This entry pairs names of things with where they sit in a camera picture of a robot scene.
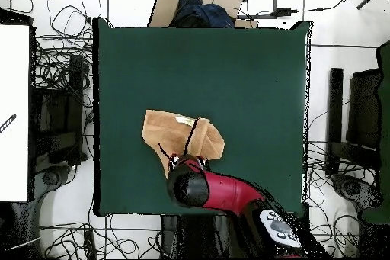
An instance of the dark blue cloth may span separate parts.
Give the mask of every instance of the dark blue cloth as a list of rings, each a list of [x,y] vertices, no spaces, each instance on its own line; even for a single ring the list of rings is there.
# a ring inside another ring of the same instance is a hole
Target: dark blue cloth
[[[201,0],[180,0],[171,27],[234,28],[232,19],[219,5],[202,5]]]

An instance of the green table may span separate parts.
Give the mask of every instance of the green table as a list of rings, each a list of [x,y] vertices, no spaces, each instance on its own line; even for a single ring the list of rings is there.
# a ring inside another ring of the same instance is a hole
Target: green table
[[[308,29],[110,28],[94,19],[94,212],[216,213],[171,202],[142,139],[145,111],[156,109],[210,119],[225,139],[211,169],[255,181],[301,213]]]
[[[365,210],[362,218],[372,224],[390,224],[390,41],[376,50],[378,67],[382,73],[382,82],[378,87],[380,100],[381,138],[379,154],[381,168],[379,172],[379,187],[383,196],[380,207]]]

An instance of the tangled wires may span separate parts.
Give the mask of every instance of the tangled wires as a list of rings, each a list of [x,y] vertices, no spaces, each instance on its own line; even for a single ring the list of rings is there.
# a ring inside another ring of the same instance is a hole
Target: tangled wires
[[[318,146],[319,143],[324,142],[309,142],[309,145],[313,147],[309,150],[309,152],[318,156],[309,156],[311,162],[308,163],[308,194],[305,196],[305,200],[308,201],[308,203],[312,203],[311,208],[318,208],[322,212],[325,218],[325,223],[318,226],[311,223],[311,232],[315,237],[326,237],[326,239],[321,239],[319,242],[325,248],[330,250],[330,254],[332,256],[338,256],[337,251],[342,257],[355,256],[357,254],[359,236],[357,234],[352,234],[351,232],[342,233],[337,228],[337,223],[345,218],[352,219],[353,221],[359,223],[359,219],[355,216],[344,214],[339,217],[335,217],[333,224],[331,224],[327,213],[322,208],[322,205],[326,200],[325,193],[322,189],[326,190],[326,188],[329,188],[329,192],[333,191],[333,183],[330,180],[331,176],[324,174],[325,161],[319,158],[319,156],[326,156],[327,153]],[[356,173],[361,173],[363,174],[361,179],[366,180],[369,178],[366,177],[366,173],[369,173],[372,178],[374,178],[375,174],[370,169],[357,166],[347,161],[340,161],[340,164],[344,167],[339,170],[339,173],[341,174],[356,176]],[[312,191],[318,191],[320,193],[322,197],[320,202],[313,200]]]
[[[85,108],[91,108],[91,101],[89,104],[84,103],[83,94],[78,95],[78,92],[69,83],[69,75],[72,71],[69,68],[69,60],[71,56],[77,55],[82,58],[83,67],[79,69],[82,76],[82,90],[87,91],[91,89],[91,75],[92,67],[92,26],[91,17],[87,15],[84,1],[80,0],[83,10],[76,8],[73,5],[67,5],[62,8],[52,18],[50,11],[50,0],[47,0],[47,11],[50,16],[50,26],[58,35],[45,35],[37,37],[37,64],[36,64],[36,86],[38,88],[49,89],[65,89],[75,95],[75,97],[82,103]],[[101,0],[98,0],[101,16]],[[69,15],[66,25],[63,30],[59,30],[55,23],[59,16],[67,10],[73,10]],[[72,16],[82,16],[82,28],[77,34],[69,34],[66,28],[72,19]]]

